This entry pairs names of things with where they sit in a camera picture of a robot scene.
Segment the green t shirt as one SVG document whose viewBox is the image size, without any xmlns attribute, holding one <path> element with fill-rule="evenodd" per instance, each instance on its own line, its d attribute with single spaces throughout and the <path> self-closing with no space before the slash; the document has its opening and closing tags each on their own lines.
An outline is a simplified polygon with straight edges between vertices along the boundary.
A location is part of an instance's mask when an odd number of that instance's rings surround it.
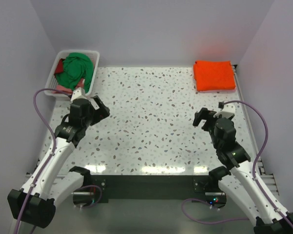
<svg viewBox="0 0 293 234">
<path fill-rule="evenodd" d="M 54 74 L 58 84 L 73 89 L 83 78 L 85 80 L 84 90 L 87 93 L 95 68 L 92 60 L 87 55 L 77 52 L 69 53 L 64 59 L 64 72 Z"/>
</svg>

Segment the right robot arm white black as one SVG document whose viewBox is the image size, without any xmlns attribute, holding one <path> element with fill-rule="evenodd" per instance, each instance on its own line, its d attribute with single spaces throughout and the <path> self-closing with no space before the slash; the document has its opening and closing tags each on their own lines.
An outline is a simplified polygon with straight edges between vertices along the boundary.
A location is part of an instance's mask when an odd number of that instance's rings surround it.
<svg viewBox="0 0 293 234">
<path fill-rule="evenodd" d="M 256 164 L 236 140 L 232 121 L 233 105 L 215 112 L 202 108 L 193 125 L 204 121 L 222 166 L 209 172 L 209 178 L 244 212 L 256 234 L 293 234 L 293 212 L 289 212 L 269 190 L 256 171 Z"/>
</svg>

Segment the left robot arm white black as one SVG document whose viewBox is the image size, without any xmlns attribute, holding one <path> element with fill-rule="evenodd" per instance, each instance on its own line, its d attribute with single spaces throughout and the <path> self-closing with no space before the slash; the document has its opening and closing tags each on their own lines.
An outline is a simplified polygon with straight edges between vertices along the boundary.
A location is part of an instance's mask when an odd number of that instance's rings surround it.
<svg viewBox="0 0 293 234">
<path fill-rule="evenodd" d="M 52 221 L 56 208 L 74 191 L 89 189 L 103 194 L 102 188 L 94 185 L 91 173 L 83 167 L 72 167 L 67 176 L 54 183 L 66 159 L 85 137 L 88 127 L 109 117 L 110 112 L 98 96 L 71 99 L 70 111 L 60 125 L 51 132 L 52 143 L 31 177 L 19 190 L 12 189 L 7 200 L 18 233 L 20 223 L 46 228 Z"/>
</svg>

